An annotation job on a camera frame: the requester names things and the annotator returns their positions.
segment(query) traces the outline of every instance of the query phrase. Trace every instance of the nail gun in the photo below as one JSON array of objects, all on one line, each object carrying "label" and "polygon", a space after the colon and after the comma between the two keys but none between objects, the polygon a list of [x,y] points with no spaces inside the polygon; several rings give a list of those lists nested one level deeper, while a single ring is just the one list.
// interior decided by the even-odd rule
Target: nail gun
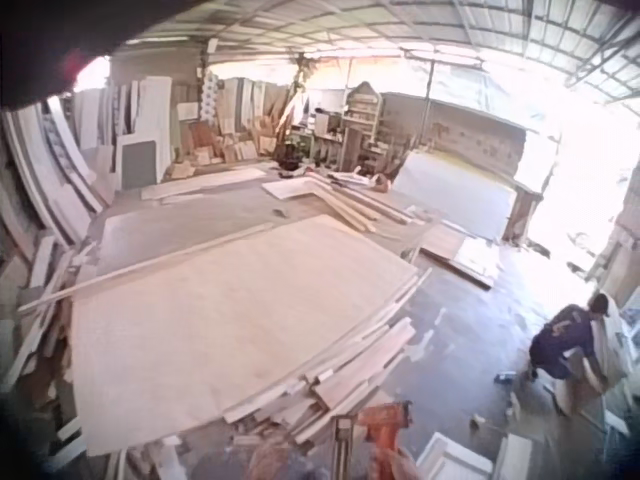
[{"label": "nail gun", "polygon": [[334,445],[332,479],[348,480],[353,429],[367,429],[365,440],[374,443],[376,453],[371,459],[370,473],[380,480],[394,480],[391,464],[380,452],[389,450],[398,453],[398,431],[411,424],[409,407],[411,402],[395,402],[362,409],[355,415],[338,415],[334,418]]}]

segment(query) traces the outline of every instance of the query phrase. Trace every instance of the ceiling light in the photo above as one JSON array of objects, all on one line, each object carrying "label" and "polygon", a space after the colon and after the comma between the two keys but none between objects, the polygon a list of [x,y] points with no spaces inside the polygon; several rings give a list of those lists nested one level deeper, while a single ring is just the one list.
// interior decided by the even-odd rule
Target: ceiling light
[{"label": "ceiling light", "polygon": [[183,42],[189,40],[189,37],[143,37],[127,40],[127,45],[137,45],[138,43],[154,43],[154,42]]}]

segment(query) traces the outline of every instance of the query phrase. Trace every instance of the lumber pile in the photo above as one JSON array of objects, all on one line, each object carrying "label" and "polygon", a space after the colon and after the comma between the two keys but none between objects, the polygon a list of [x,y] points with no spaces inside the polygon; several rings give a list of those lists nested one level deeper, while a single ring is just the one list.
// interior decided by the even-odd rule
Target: lumber pile
[{"label": "lumber pile", "polygon": [[382,383],[405,358],[403,348],[415,334],[411,319],[406,317],[391,326],[389,321],[424,278],[426,275],[406,285],[367,328],[298,376],[228,411],[225,421],[236,427],[240,438],[254,437],[256,443],[284,433],[308,452],[326,441],[332,418],[377,403]]},{"label": "lumber pile", "polygon": [[187,178],[196,169],[270,157],[275,133],[269,117],[255,117],[246,132],[222,134],[218,124],[181,122],[182,148],[171,166],[169,178]]},{"label": "lumber pile", "polygon": [[342,184],[334,184],[321,175],[308,172],[302,177],[262,184],[262,187],[279,200],[301,195],[316,195],[329,205],[354,230],[377,232],[373,222],[380,216],[398,223],[420,222],[412,215],[364,195]]}]

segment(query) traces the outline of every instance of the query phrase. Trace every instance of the stack of wooden planks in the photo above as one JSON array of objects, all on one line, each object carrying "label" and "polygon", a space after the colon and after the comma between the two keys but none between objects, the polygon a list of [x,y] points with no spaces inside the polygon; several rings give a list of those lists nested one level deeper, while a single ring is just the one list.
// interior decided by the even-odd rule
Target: stack of wooden planks
[{"label": "stack of wooden planks", "polygon": [[239,438],[286,432],[305,451],[324,442],[331,419],[371,400],[405,358],[404,345],[415,334],[411,319],[389,323],[430,272],[413,277],[348,339],[262,395],[228,410],[225,421],[236,426]]},{"label": "stack of wooden planks", "polygon": [[377,229],[373,222],[381,215],[402,224],[419,221],[406,212],[392,208],[355,189],[333,184],[329,179],[313,172],[290,180],[264,183],[262,187],[279,200],[300,195],[316,195],[359,232],[375,233]]}]

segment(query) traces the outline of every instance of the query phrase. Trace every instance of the worker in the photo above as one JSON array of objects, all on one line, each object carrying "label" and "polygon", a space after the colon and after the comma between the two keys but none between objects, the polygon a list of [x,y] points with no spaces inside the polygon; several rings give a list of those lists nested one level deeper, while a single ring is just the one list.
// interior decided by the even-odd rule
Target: worker
[{"label": "worker", "polygon": [[609,311],[609,299],[599,293],[585,310],[577,305],[568,305],[547,323],[540,333],[533,337],[529,348],[530,376],[535,380],[537,369],[541,368],[553,378],[566,380],[572,377],[564,353],[573,348],[582,349],[591,370],[600,382],[602,391],[606,389],[607,378],[595,356],[591,322],[602,321]]}]

